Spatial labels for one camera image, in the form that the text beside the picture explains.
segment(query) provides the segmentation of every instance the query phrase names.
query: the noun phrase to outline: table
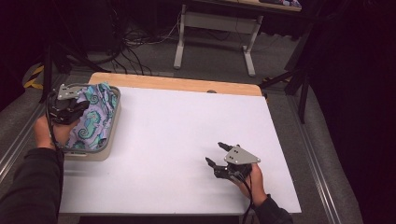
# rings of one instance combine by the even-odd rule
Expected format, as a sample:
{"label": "table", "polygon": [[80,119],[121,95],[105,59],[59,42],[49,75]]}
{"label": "table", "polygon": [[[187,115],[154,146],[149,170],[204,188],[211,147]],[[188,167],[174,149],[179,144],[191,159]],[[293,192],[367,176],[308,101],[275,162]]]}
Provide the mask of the table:
{"label": "table", "polygon": [[[226,152],[218,141],[238,142],[260,157],[266,179],[273,182],[268,185],[273,197],[290,212],[301,212],[265,99],[256,86],[100,73],[90,83],[105,80],[121,92],[113,148],[105,161],[65,162],[61,213],[242,215],[248,200],[229,181],[216,179],[205,162],[207,156],[225,163]],[[192,91],[169,91],[171,86],[188,89],[186,83],[194,84]],[[225,87],[231,87],[229,92],[255,91],[232,95]],[[225,94],[198,92],[208,89]],[[265,153],[260,150],[263,145],[268,147]]]}
{"label": "table", "polygon": [[[254,7],[269,7],[279,10],[287,11],[300,11],[299,7],[286,7],[275,4],[261,3],[259,0],[224,0],[224,2],[231,2],[241,5],[254,6]],[[187,5],[182,5],[180,15],[180,30],[177,43],[177,52],[175,56],[174,67],[179,69],[181,67],[181,60],[183,58],[184,51],[184,29],[186,26],[205,28],[212,30],[221,30],[227,32],[237,32],[238,34],[250,35],[250,41],[247,45],[242,46],[242,50],[247,65],[247,73],[251,77],[256,76],[254,70],[253,61],[251,60],[251,49],[253,48],[254,41],[256,40],[257,34],[262,25],[262,15],[259,14],[256,20],[244,19],[244,18],[233,18],[219,15],[212,15],[200,12],[191,12],[187,10]]]}

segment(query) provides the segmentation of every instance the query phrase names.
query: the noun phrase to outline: metal rail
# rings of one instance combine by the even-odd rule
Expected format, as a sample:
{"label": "metal rail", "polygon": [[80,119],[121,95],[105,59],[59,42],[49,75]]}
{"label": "metal rail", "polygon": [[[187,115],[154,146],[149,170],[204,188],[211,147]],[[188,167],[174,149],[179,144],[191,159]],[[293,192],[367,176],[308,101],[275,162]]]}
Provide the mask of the metal rail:
{"label": "metal rail", "polygon": [[[65,76],[57,76],[54,80],[54,86],[59,87],[62,82],[66,80]],[[8,171],[11,169],[12,165],[17,160],[18,156],[23,151],[29,137],[33,133],[32,126],[35,121],[44,114],[45,106],[44,104],[38,104],[32,113],[32,116],[28,119],[26,124],[22,127],[20,133],[15,138],[14,142],[8,148],[6,154],[0,160],[0,184],[6,178]]]}
{"label": "metal rail", "polygon": [[305,126],[300,122],[299,115],[297,112],[298,111],[297,103],[295,102],[294,96],[288,95],[287,99],[289,106],[293,112],[294,120],[296,121],[301,137],[304,140],[305,153],[308,160],[308,164],[309,167],[311,168],[312,176],[315,179],[315,183],[317,184],[318,193],[320,199],[322,200],[327,218],[329,219],[329,223],[341,224],[342,223],[341,219],[338,215],[337,209],[335,208],[335,204],[332,199],[332,195],[330,193],[324,174],[320,168],[320,164],[318,162],[315,149],[312,146],[312,143],[309,139]]}

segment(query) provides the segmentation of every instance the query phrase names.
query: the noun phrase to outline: hand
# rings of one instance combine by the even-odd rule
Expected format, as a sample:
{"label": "hand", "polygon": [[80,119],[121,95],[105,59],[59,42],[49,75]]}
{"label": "hand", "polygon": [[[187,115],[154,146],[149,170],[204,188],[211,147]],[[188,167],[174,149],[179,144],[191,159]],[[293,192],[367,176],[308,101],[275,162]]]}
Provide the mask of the hand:
{"label": "hand", "polygon": [[[74,121],[70,125],[62,125],[62,124],[54,124],[53,125],[53,133],[55,135],[56,141],[58,141],[61,145],[65,145],[67,140],[69,139],[70,132],[72,129],[79,123],[79,119]],[[52,144],[52,140],[50,138],[50,130],[47,122],[46,116],[41,116],[35,122],[35,143],[37,147],[46,147],[55,150],[55,145]]]}
{"label": "hand", "polygon": [[[264,190],[264,185],[262,183],[262,170],[260,169],[259,165],[256,163],[251,164],[251,173],[250,176],[246,178],[247,185],[251,189],[251,194],[253,196],[253,203],[254,205],[260,206],[266,199],[267,194]],[[248,189],[245,187],[244,183],[237,183],[236,184],[241,192],[250,198],[248,194]]]}

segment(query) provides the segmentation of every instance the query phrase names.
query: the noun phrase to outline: wooden table edge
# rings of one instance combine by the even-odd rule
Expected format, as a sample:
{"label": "wooden table edge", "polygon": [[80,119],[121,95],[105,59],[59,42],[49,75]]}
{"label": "wooden table edge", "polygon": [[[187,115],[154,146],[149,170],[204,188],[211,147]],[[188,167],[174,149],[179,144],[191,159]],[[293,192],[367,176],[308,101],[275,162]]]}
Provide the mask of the wooden table edge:
{"label": "wooden table edge", "polygon": [[94,73],[89,84],[107,82],[110,86],[135,87],[171,91],[215,91],[223,94],[262,96],[259,86],[253,84],[217,82],[175,77],[149,77],[114,73]]}

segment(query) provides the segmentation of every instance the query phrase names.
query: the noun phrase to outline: metal frame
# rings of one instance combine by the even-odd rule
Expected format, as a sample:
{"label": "metal frame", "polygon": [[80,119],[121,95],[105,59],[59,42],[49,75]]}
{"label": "metal frame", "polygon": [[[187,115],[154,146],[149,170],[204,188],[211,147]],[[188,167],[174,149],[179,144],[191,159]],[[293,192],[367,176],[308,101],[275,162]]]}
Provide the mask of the metal frame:
{"label": "metal frame", "polygon": [[312,176],[314,177],[314,180],[317,184],[318,188],[318,193],[320,196],[320,199],[322,200],[322,204],[324,207],[324,210],[326,212],[327,218],[329,219],[329,223],[332,224],[340,224],[341,218],[338,215],[337,209],[334,204],[334,200],[332,199],[332,195],[330,193],[329,186],[327,184],[327,181],[325,179],[325,176],[321,170],[316,152],[314,147],[312,146],[312,143],[309,139],[309,135],[306,131],[305,126],[299,121],[299,115],[298,115],[298,109],[297,109],[297,104],[295,102],[295,99],[293,96],[288,95],[288,103],[293,111],[294,119],[296,121],[297,127],[300,131],[301,137],[304,140],[305,144],[305,153],[306,157],[308,160],[309,167],[311,168]]}
{"label": "metal frame", "polygon": [[180,33],[178,36],[177,51],[175,56],[174,68],[180,69],[181,60],[183,59],[184,50],[184,28],[186,26],[205,28],[212,30],[221,30],[228,32],[237,32],[240,34],[250,34],[250,41],[247,46],[243,46],[242,50],[247,65],[247,73],[251,77],[256,76],[253,61],[251,60],[251,49],[254,41],[262,25],[262,16],[258,16],[257,20],[241,19],[233,20],[231,17],[217,16],[198,12],[187,12],[186,5],[182,6],[180,15]]}

